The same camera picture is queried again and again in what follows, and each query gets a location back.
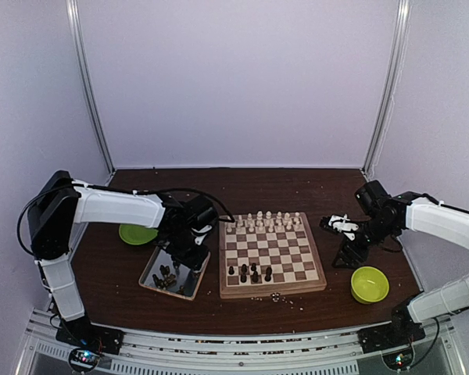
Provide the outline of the metal tray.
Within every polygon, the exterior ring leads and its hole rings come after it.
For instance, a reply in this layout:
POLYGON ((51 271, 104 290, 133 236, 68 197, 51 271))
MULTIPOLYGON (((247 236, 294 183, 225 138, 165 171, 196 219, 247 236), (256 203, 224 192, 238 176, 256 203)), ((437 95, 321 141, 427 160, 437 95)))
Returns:
POLYGON ((164 250, 156 248, 138 279, 138 285, 170 297, 193 301, 209 259, 210 255, 206 257, 200 270, 194 271, 173 260, 164 250))

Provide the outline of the wooden chess board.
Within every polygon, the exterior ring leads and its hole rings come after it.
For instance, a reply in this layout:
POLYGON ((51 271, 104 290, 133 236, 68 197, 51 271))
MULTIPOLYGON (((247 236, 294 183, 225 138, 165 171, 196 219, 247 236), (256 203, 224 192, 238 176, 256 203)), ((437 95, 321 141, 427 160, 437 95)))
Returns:
POLYGON ((323 291, 327 281, 309 220, 304 212, 241 214, 232 229, 219 226, 220 297, 262 298, 323 291), (259 282, 251 282, 255 263, 259 282), (240 282, 246 264, 247 281, 240 282), (228 274, 229 266, 234 274, 228 274), (265 269, 272 268, 270 282, 265 269))

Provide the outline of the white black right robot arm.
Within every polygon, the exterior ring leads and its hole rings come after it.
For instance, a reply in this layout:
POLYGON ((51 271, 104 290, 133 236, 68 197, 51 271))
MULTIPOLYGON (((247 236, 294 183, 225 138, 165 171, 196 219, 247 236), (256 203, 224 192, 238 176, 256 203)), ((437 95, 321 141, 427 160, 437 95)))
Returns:
MULTIPOLYGON (((360 187, 355 198, 366 216, 364 220, 335 214, 321 222, 325 230, 342 237, 333 262, 335 268, 365 265, 371 248, 401 234, 426 238, 430 245, 446 245, 469 255, 468 210, 448 205, 428 193, 390 195, 377 180, 360 187)), ((465 310, 469 310, 469 270, 396 306, 385 328, 385 338, 390 344, 401 345, 422 323, 465 310)))

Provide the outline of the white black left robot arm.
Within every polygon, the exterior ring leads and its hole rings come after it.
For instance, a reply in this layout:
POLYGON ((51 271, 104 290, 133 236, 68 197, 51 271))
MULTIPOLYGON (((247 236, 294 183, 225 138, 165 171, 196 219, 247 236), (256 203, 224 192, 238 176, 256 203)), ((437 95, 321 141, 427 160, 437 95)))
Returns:
POLYGON ((17 223, 27 223, 30 243, 23 249, 40 270, 56 303, 61 327, 79 346, 92 345, 97 331, 72 267, 73 229, 101 223, 156 230, 154 242, 162 250, 182 266, 199 272, 209 256, 204 241, 220 217, 207 193, 193 191, 189 200, 179 200, 174 193, 174 188, 121 190, 89 184, 58 170, 24 206, 17 223))

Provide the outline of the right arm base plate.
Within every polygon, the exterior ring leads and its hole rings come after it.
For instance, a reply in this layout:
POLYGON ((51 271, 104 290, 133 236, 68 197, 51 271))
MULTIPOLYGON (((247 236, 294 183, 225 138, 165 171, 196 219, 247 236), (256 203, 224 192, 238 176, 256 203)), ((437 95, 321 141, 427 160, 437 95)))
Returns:
POLYGON ((424 328, 420 323, 405 326, 387 323, 363 328, 357 335, 364 354, 409 345, 425 338, 424 328))

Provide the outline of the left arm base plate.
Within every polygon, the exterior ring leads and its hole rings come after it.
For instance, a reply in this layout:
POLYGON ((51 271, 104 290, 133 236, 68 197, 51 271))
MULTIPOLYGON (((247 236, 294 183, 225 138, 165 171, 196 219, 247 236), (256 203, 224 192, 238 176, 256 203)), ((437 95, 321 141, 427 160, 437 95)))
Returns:
POLYGON ((55 339, 92 352, 118 355, 124 333, 122 330, 94 325, 87 317, 82 317, 71 321, 61 320, 55 339))

